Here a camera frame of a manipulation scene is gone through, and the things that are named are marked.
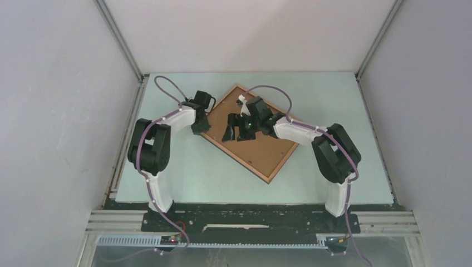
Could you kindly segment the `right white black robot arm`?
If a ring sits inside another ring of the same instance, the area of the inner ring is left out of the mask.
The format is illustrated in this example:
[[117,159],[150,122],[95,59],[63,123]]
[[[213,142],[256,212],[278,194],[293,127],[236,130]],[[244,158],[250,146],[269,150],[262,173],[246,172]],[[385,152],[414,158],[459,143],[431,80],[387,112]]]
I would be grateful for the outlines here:
[[261,97],[239,96],[241,111],[230,113],[222,137],[227,141],[249,141],[258,132],[275,139],[289,140],[313,150],[320,173],[328,181],[324,216],[325,228],[337,233],[346,225],[344,213],[350,206],[351,185],[359,178],[361,154],[344,127],[310,125],[285,113],[273,113]]

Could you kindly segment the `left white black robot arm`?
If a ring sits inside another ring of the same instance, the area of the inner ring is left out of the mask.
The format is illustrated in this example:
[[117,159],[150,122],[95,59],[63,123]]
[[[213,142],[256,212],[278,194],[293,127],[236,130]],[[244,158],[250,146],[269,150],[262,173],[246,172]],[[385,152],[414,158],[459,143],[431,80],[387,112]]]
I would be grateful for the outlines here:
[[207,92],[197,91],[194,98],[178,104],[178,108],[156,120],[140,118],[132,133],[127,159],[145,179],[149,207],[157,211],[154,224],[161,231],[175,227],[176,217],[168,212],[174,203],[165,169],[170,161],[171,135],[190,128],[195,135],[210,130],[208,113],[216,99]]

